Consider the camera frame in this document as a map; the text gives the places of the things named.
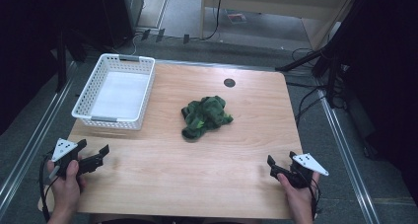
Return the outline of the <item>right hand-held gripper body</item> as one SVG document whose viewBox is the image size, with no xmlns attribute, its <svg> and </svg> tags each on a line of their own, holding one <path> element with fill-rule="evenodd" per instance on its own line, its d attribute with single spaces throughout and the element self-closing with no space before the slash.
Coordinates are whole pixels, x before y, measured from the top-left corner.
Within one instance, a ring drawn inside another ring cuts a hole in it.
<svg viewBox="0 0 418 224">
<path fill-rule="evenodd" d="M 291 179 L 289 179 L 289 182 L 295 188 L 308 187 L 311 184 L 314 172 L 324 176 L 329 175 L 328 170 L 326 170 L 310 153 L 296 155 L 294 160 L 297 162 L 297 165 L 290 165 Z"/>
</svg>

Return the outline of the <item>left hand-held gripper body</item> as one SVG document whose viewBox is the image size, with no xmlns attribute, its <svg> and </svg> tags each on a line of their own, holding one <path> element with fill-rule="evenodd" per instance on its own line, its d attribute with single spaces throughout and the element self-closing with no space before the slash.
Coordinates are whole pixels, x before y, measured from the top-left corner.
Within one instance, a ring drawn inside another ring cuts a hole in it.
<svg viewBox="0 0 418 224">
<path fill-rule="evenodd" d="M 59 138 L 51 156 L 54 167 L 48 178 L 66 177 L 66 171 L 71 161 L 79 160 L 80 146 L 78 143 Z"/>
</svg>

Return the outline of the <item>person's right hand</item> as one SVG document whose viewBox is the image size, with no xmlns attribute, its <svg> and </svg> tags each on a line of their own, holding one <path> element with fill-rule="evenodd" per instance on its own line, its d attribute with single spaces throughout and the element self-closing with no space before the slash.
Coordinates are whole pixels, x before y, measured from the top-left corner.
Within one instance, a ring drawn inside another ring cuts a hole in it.
<svg viewBox="0 0 418 224">
<path fill-rule="evenodd" d="M 292 218 L 296 214 L 310 214 L 313 216 L 313 195 L 311 194 L 311 191 L 308 188 L 297 189 L 292 187 L 288 179 L 282 174 L 278 175 L 278 181 L 286 192 Z"/>
</svg>

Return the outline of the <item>person's left hand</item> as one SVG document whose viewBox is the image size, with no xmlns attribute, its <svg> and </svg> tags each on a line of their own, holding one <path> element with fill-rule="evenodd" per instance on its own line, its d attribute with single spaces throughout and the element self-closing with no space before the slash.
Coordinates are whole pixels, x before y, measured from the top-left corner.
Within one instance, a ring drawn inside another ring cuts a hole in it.
<svg viewBox="0 0 418 224">
<path fill-rule="evenodd" d="M 78 176 L 79 162 L 73 160 L 68 165 L 65 178 L 58 178 L 52 185 L 54 195 L 54 212 L 76 213 L 82 190 L 87 182 L 82 176 Z"/>
</svg>

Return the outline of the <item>white plastic basket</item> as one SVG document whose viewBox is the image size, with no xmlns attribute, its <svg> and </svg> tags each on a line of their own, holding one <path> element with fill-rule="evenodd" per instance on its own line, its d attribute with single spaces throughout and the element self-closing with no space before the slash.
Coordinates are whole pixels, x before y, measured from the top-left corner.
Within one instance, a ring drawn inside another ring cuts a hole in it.
<svg viewBox="0 0 418 224">
<path fill-rule="evenodd" d="M 155 59 L 104 53 L 72 116 L 88 126 L 140 130 L 155 79 Z"/>
</svg>

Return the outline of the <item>black upright stand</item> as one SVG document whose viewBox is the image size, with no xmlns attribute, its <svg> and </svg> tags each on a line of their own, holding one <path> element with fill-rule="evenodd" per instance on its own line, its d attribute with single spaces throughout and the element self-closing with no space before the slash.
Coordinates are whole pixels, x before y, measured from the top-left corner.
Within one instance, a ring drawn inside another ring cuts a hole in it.
<svg viewBox="0 0 418 224">
<path fill-rule="evenodd" d="M 59 93 L 64 88 L 67 81 L 65 32 L 63 30 L 60 30 L 57 35 L 57 63 L 56 92 Z"/>
</svg>

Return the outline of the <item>green crumpled cloth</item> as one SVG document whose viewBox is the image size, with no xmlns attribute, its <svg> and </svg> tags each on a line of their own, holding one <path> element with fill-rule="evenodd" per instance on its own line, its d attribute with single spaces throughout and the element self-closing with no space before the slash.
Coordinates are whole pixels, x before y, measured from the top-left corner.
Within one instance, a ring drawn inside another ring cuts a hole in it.
<svg viewBox="0 0 418 224">
<path fill-rule="evenodd" d="M 192 101 L 181 109 L 186 127 L 181 131 L 185 139 L 195 140 L 208 130 L 214 130 L 231 123 L 233 117 L 225 112 L 226 101 L 219 96 L 204 97 Z"/>
</svg>

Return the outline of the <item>black tripod stand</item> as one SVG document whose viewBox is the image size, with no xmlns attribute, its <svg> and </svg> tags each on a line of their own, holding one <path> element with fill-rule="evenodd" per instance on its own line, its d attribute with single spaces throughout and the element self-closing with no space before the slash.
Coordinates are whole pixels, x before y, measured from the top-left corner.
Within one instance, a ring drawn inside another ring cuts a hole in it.
<svg viewBox="0 0 418 224">
<path fill-rule="evenodd" d="M 349 34 L 352 32 L 357 15 L 361 12 L 365 0 L 354 0 L 353 6 L 348 12 L 346 18 L 341 23 L 333 38 L 322 48 L 315 50 L 307 56 L 296 60 L 288 65 L 276 67 L 279 72 L 291 71 L 303 64 L 316 59 L 316 64 L 312 69 L 315 78 L 322 77 L 328 71 L 328 80 L 325 88 L 325 98 L 332 108 L 335 107 L 333 102 L 335 93 L 335 81 L 337 70 L 341 66 L 341 58 L 343 48 L 346 46 Z"/>
</svg>

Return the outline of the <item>dark cabinet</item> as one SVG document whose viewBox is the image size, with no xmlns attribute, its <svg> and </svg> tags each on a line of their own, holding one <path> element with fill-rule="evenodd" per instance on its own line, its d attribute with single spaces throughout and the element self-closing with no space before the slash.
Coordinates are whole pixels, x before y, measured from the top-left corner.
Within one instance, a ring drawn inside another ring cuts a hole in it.
<svg viewBox="0 0 418 224">
<path fill-rule="evenodd" d="M 116 47 L 132 39 L 140 19 L 144 0 L 102 0 L 109 45 Z"/>
</svg>

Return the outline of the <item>red and white booklet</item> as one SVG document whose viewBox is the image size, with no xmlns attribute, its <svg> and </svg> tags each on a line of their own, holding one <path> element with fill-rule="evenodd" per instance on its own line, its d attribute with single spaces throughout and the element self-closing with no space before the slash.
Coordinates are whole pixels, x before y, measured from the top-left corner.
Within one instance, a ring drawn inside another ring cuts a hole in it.
<svg viewBox="0 0 418 224">
<path fill-rule="evenodd" d="M 244 24 L 246 22 L 245 15 L 241 14 L 241 13 L 228 14 L 227 17 L 233 25 L 234 24 Z"/>
</svg>

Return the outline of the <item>light wooden bench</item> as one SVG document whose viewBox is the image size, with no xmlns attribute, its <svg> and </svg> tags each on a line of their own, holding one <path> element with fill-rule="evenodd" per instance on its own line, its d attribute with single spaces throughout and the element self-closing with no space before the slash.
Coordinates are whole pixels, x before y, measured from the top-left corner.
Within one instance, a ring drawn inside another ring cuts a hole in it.
<svg viewBox="0 0 418 224">
<path fill-rule="evenodd" d="M 325 42 L 336 22 L 343 21 L 353 0 L 221 0 L 224 9 L 300 18 L 313 49 Z M 205 9 L 218 0 L 201 0 L 199 36 L 203 37 Z"/>
</svg>

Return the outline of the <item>metal floor rail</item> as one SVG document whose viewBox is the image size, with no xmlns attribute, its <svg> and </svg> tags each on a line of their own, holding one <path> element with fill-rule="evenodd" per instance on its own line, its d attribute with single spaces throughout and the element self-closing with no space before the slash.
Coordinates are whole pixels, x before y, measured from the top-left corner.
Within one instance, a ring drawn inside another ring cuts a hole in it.
<svg viewBox="0 0 418 224">
<path fill-rule="evenodd" d="M 0 135 L 0 220 L 7 212 L 30 164 L 55 119 L 78 70 L 75 61 L 67 68 L 67 81 L 55 91 L 53 76 Z"/>
<path fill-rule="evenodd" d="M 381 224 L 380 217 L 377 214 L 369 191 L 355 163 L 354 157 L 349 148 L 346 136 L 342 130 L 334 109 L 329 105 L 325 98 L 325 92 L 317 92 L 320 97 L 322 108 L 330 125 L 332 134 L 337 144 L 341 159 L 347 171 L 352 189 L 356 195 L 357 202 L 363 213 L 366 224 Z"/>
</svg>

